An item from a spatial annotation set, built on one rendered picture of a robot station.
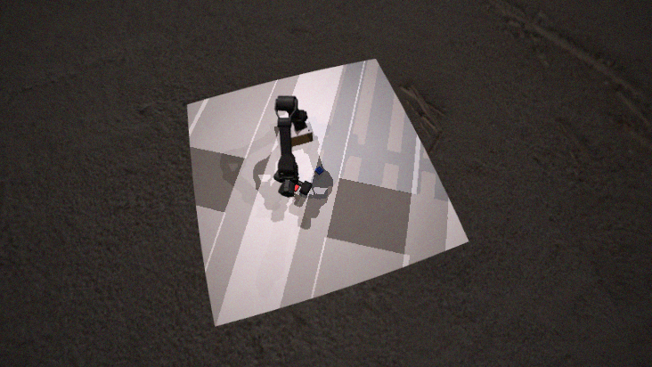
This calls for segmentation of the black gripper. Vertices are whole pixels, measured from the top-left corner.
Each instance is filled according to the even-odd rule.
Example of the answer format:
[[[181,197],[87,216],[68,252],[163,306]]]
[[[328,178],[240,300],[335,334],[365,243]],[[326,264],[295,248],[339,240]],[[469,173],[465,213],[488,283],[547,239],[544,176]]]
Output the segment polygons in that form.
[[[300,193],[302,193],[304,195],[307,195],[310,192],[313,185],[311,183],[307,182],[307,181],[301,182],[298,179],[299,179],[299,176],[297,176],[297,180],[294,180],[296,182],[295,185],[298,185],[298,186],[301,187],[300,190],[299,190]],[[278,179],[278,169],[276,170],[275,174],[273,175],[273,180],[275,180],[275,181],[277,181],[279,183],[282,183],[282,180]]]

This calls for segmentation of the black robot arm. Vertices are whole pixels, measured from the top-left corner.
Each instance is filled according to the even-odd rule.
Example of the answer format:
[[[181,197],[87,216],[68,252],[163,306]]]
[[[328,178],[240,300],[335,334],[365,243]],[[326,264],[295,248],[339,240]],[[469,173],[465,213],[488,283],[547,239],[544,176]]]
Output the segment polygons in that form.
[[[298,99],[295,95],[277,96],[274,104],[274,111],[278,116],[277,125],[280,129],[281,156],[278,160],[278,179],[282,180],[278,193],[284,197],[293,197],[295,192],[295,181],[298,176],[298,165],[291,149],[291,124],[296,132],[307,128],[307,113],[298,107]],[[287,111],[288,118],[280,118],[278,111]],[[281,175],[283,173],[283,175]]]

